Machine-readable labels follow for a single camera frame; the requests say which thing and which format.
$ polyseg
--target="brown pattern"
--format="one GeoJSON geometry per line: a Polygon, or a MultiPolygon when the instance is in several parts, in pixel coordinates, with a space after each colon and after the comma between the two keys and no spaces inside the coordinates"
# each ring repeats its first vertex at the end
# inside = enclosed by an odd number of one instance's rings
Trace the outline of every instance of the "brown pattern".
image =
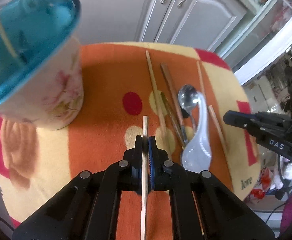
{"type": "Polygon", "coordinates": [[[12,184],[16,188],[28,189],[39,153],[36,128],[29,123],[3,119],[1,144],[4,165],[9,169],[12,184]]]}

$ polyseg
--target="yellow dot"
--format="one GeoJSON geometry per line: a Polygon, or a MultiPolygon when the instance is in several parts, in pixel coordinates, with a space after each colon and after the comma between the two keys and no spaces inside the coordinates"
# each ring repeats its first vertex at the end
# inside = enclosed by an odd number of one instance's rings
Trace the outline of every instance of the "yellow dot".
{"type": "Polygon", "coordinates": [[[136,135],[143,135],[143,129],[138,126],[130,126],[125,132],[125,145],[127,149],[135,147],[136,135]]]}
{"type": "MultiPolygon", "coordinates": [[[[166,111],[166,108],[164,106],[164,103],[163,103],[163,100],[162,100],[160,93],[161,93],[161,91],[158,90],[160,107],[161,107],[161,110],[163,112],[163,115],[165,116],[167,114],[167,111],[166,111]]],[[[154,113],[158,115],[153,91],[150,93],[150,96],[149,96],[149,104],[150,104],[150,108],[154,111],[154,113]]]]}
{"type": "MultiPolygon", "coordinates": [[[[169,128],[166,128],[166,130],[167,130],[168,143],[169,143],[169,151],[170,151],[167,154],[168,154],[168,158],[171,159],[172,158],[172,153],[176,149],[175,137],[174,137],[173,132],[169,128]]],[[[162,131],[161,131],[160,127],[158,127],[156,129],[156,131],[155,131],[155,138],[156,138],[157,148],[158,149],[162,149],[162,150],[166,150],[165,149],[164,142],[163,142],[162,131]]]]}
{"type": "Polygon", "coordinates": [[[185,130],[186,130],[187,139],[188,141],[190,141],[194,136],[194,130],[190,126],[185,126],[185,130]]]}

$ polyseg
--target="orange tablecloth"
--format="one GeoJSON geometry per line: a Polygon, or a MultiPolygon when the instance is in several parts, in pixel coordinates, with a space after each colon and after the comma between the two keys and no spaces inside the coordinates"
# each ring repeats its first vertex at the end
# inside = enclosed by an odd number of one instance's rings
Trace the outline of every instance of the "orange tablecloth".
{"type": "MultiPolygon", "coordinates": [[[[203,62],[207,104],[212,105],[227,143],[224,153],[209,117],[213,153],[210,171],[241,199],[256,182],[260,163],[254,140],[244,130],[225,125],[228,110],[249,112],[247,97],[227,64],[213,53],[153,43],[106,43],[82,48],[84,105],[77,118],[57,131],[12,123],[0,118],[0,187],[9,215],[18,225],[82,170],[98,172],[122,159],[142,133],[142,116],[149,116],[149,134],[160,148],[159,121],[145,56],[149,50],[158,89],[172,104],[160,63],[166,63],[176,90],[192,84],[200,90],[196,62],[203,62]]],[[[198,110],[193,111],[198,121],[198,110]]],[[[181,146],[168,116],[171,158],[179,162],[181,146]]],[[[190,120],[186,120],[189,136],[190,120]]],[[[138,239],[141,197],[123,192],[118,219],[118,239],[138,239]]],[[[148,238],[171,239],[169,197],[151,192],[148,238]]]]}

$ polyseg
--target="cup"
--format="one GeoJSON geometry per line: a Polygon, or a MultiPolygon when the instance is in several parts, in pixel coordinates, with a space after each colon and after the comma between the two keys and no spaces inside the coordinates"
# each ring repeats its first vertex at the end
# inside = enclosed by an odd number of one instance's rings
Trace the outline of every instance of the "cup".
{"type": "Polygon", "coordinates": [[[1,117],[50,130],[74,120],[84,99],[79,16],[79,0],[13,0],[0,9],[11,43],[0,32],[1,117]]]}

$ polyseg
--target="spoon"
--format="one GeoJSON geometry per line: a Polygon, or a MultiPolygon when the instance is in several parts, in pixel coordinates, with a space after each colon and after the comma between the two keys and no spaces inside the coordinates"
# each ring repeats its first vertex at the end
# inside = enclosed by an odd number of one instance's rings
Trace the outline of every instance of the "spoon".
{"type": "Polygon", "coordinates": [[[206,100],[202,93],[197,93],[199,106],[198,127],[195,135],[183,150],[181,164],[188,171],[200,173],[209,169],[212,151],[209,144],[206,100]]]}
{"type": "Polygon", "coordinates": [[[198,105],[198,95],[196,89],[192,85],[184,85],[178,92],[178,102],[190,116],[191,124],[194,132],[196,131],[196,123],[191,111],[198,105]]]}

